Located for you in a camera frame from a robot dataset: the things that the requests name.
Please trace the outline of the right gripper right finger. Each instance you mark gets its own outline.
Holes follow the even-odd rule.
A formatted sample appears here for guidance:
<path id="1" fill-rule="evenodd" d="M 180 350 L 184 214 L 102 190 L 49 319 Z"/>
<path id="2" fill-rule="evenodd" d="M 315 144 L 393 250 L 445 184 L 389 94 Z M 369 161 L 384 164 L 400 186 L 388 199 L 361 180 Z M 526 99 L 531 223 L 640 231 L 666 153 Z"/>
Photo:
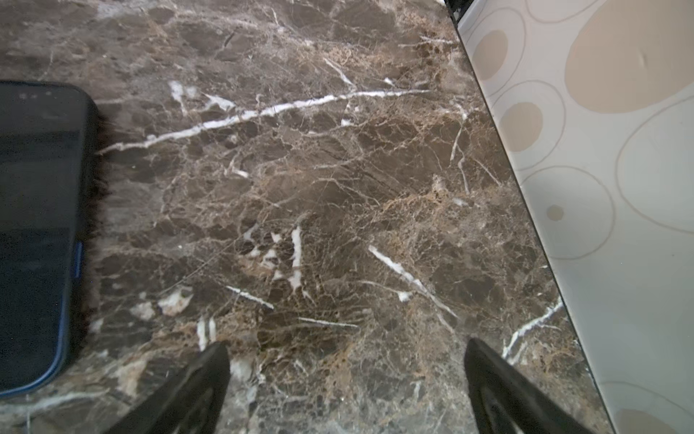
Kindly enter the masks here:
<path id="1" fill-rule="evenodd" d="M 464 370 L 480 433 L 590 432 L 481 339 L 468 341 Z"/>

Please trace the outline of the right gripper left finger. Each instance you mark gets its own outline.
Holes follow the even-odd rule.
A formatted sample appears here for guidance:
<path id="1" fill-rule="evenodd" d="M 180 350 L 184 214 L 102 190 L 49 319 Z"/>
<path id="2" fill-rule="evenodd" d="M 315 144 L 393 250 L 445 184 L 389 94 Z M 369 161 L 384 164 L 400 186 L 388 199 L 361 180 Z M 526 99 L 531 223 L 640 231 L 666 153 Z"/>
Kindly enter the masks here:
<path id="1" fill-rule="evenodd" d="M 224 343 L 207 347 L 109 433 L 213 433 L 231 379 Z"/>

